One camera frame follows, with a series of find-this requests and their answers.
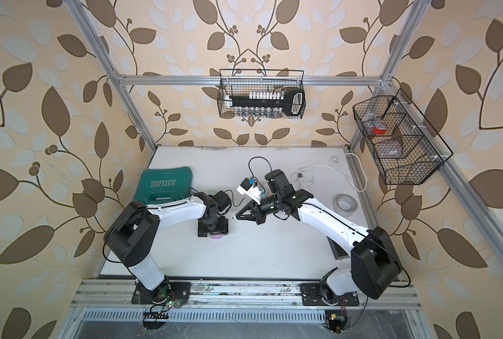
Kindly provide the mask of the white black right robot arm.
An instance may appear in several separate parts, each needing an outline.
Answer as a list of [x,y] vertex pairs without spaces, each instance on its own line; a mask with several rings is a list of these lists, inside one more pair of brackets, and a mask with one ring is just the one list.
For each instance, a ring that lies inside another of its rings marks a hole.
[[264,224],[268,216],[284,213],[306,223],[333,240],[349,256],[347,264],[329,271],[319,283],[319,298],[338,305],[343,296],[362,292],[379,299],[407,270],[403,267],[388,233],[381,227],[370,230],[349,221],[325,206],[304,189],[295,189],[279,169],[265,176],[270,195],[265,196],[257,179],[245,178],[237,187],[251,200],[237,214],[238,220]]

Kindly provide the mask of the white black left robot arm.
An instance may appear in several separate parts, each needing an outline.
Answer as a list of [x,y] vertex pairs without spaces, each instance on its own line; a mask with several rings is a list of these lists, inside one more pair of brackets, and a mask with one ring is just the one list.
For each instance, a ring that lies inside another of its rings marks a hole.
[[227,212],[232,200],[223,191],[214,195],[196,192],[183,201],[147,206],[139,201],[128,204],[104,235],[108,247],[120,264],[135,277],[135,294],[143,305],[163,305],[174,298],[169,278],[157,265],[153,245],[169,227],[188,221],[198,223],[199,237],[228,234]]

